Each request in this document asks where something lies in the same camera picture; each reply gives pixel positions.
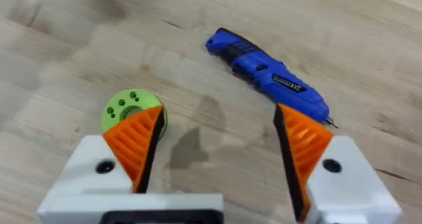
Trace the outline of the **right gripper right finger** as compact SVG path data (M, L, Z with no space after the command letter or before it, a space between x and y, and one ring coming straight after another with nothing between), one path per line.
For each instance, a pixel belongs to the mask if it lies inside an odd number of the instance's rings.
M282 104L274 113L298 223L394 223L402 209L349 136Z

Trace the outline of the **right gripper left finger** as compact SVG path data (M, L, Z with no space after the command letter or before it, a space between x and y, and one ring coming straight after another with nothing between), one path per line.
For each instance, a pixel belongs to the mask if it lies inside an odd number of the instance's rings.
M49 193L145 192L164 127L164 107L158 105L123 119L102 135L85 136Z

